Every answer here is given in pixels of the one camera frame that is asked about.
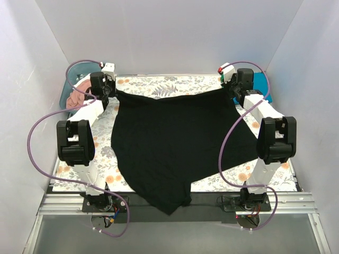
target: pink fabric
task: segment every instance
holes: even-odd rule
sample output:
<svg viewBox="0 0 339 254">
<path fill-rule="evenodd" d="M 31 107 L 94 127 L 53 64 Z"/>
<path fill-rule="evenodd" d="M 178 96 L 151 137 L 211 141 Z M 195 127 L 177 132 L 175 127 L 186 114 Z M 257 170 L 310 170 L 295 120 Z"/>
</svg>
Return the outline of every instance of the pink fabric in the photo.
<svg viewBox="0 0 339 254">
<path fill-rule="evenodd" d="M 83 92 L 85 92 L 91 86 L 91 81 L 89 79 L 83 81 L 77 88 Z M 73 91 L 69 94 L 69 97 L 66 101 L 66 108 L 77 107 L 84 104 L 85 95 L 79 93 L 78 91 Z"/>
</svg>

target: teal object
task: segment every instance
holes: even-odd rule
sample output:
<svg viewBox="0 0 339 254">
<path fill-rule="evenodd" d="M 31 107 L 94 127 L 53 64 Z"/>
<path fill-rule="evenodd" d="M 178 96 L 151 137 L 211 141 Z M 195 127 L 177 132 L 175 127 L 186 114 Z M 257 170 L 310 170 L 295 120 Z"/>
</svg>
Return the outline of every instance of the teal object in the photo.
<svg viewBox="0 0 339 254">
<path fill-rule="evenodd" d="M 86 77 L 88 74 L 92 72 L 101 71 L 100 66 L 94 62 L 81 62 L 77 65 L 73 66 L 68 72 L 68 78 L 73 85 L 78 83 L 79 80 Z M 59 105 L 65 110 L 66 109 L 66 101 L 69 97 L 69 94 L 72 92 L 72 87 L 69 85 L 67 81 L 65 81 L 63 92 L 61 93 Z"/>
<path fill-rule="evenodd" d="M 265 96 L 265 94 L 267 93 L 268 91 L 268 87 L 267 87 L 267 81 L 266 81 L 266 78 L 265 78 L 265 75 L 263 73 L 254 73 L 254 77 L 253 77 L 253 89 L 255 90 L 259 90 L 260 92 L 262 92 L 262 94 Z M 235 98 L 233 99 L 234 100 L 234 103 L 237 105 L 239 104 Z M 269 103 L 271 103 L 273 100 L 272 100 L 272 97 L 271 97 L 271 94 L 269 94 L 269 96 L 267 97 L 267 99 L 269 101 Z"/>
</svg>

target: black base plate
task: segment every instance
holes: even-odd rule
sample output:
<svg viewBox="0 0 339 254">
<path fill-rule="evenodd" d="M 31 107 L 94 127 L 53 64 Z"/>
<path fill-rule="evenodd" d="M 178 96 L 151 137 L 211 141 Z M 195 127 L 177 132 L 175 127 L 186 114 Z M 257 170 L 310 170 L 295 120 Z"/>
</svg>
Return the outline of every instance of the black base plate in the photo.
<svg viewBox="0 0 339 254">
<path fill-rule="evenodd" d="M 129 197 L 128 196 L 122 196 L 122 197 L 129 204 Z M 119 207 L 119 210 L 120 210 L 119 213 L 126 213 L 127 212 L 125 204 L 119 198 L 117 198 L 115 196 L 112 196 L 112 201 L 113 201 L 113 204 L 116 204 Z M 111 208 L 109 211 L 103 212 L 103 211 L 100 211 L 95 206 L 90 205 L 90 203 L 86 199 L 84 199 L 82 212 L 84 212 L 84 213 L 103 213 L 103 214 L 108 214 L 108 213 L 113 213 L 114 209 Z"/>
<path fill-rule="evenodd" d="M 225 212 L 243 212 L 244 208 L 240 205 L 240 195 L 239 194 L 222 194 L 222 203 Z M 264 202 L 260 204 L 260 211 L 269 212 L 271 210 L 271 204 L 269 197 L 266 196 Z"/>
</svg>

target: table surface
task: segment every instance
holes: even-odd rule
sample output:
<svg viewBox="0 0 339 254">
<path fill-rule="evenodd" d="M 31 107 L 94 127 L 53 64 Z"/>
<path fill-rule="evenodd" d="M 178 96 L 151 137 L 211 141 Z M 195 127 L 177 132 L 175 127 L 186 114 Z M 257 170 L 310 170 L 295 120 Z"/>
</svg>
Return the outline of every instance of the table surface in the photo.
<svg viewBox="0 0 339 254">
<path fill-rule="evenodd" d="M 133 76 L 117 78 L 117 89 L 126 93 L 144 95 L 155 99 L 179 95 L 193 95 L 218 88 L 220 88 L 218 76 Z M 239 105 L 237 105 L 236 108 L 239 114 L 245 112 Z M 116 98 L 111 98 L 105 112 L 92 126 L 96 149 L 94 164 L 99 171 L 98 177 L 106 180 L 111 191 L 132 192 L 133 190 L 119 172 L 117 158 L 111 148 L 111 133 L 118 112 L 119 101 Z M 259 124 L 256 120 L 250 114 L 245 116 L 244 120 L 257 137 Z M 65 162 L 58 161 L 57 163 L 59 165 L 56 170 L 58 177 L 79 180 L 78 175 L 71 167 L 67 166 Z M 224 175 L 233 183 L 243 184 L 243 182 L 250 177 L 255 164 L 256 160 L 249 161 L 224 171 Z M 297 191 L 290 161 L 283 164 L 276 171 L 270 182 L 270 186 L 276 191 Z M 238 190 L 239 188 L 227 185 L 219 174 L 194 182 L 191 186 L 192 192 L 227 192 Z M 53 191 L 84 192 L 85 186 L 56 181 L 53 185 Z"/>
</svg>

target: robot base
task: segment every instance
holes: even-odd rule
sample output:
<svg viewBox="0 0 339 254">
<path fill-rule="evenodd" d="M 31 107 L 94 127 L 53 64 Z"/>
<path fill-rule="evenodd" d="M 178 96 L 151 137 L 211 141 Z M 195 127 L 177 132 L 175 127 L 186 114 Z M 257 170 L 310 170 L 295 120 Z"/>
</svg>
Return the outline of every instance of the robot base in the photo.
<svg viewBox="0 0 339 254">
<path fill-rule="evenodd" d="M 249 210 L 249 212 L 260 205 L 261 212 L 271 211 L 271 204 L 269 197 L 266 193 L 261 194 L 260 200 L 244 200 L 244 196 L 238 193 L 227 193 L 222 195 L 222 208 L 225 212 L 243 212 Z"/>
<path fill-rule="evenodd" d="M 127 209 L 126 209 L 126 205 L 124 202 L 122 202 L 120 199 L 118 199 L 115 196 L 111 196 L 112 197 L 112 202 L 113 204 L 115 204 L 116 206 L 119 207 L 119 213 L 126 213 Z M 129 204 L 129 197 L 128 196 L 122 196 L 123 199 L 126 200 L 126 202 Z M 84 198 L 84 202 L 83 202 L 83 208 L 82 208 L 82 212 L 83 213 L 103 213 L 103 214 L 109 214 L 109 213 L 114 213 L 115 210 L 113 207 L 111 207 L 109 210 L 107 211 L 101 211 L 99 210 L 97 207 L 95 207 L 94 205 L 91 205 L 88 200 L 86 200 Z"/>
</svg>

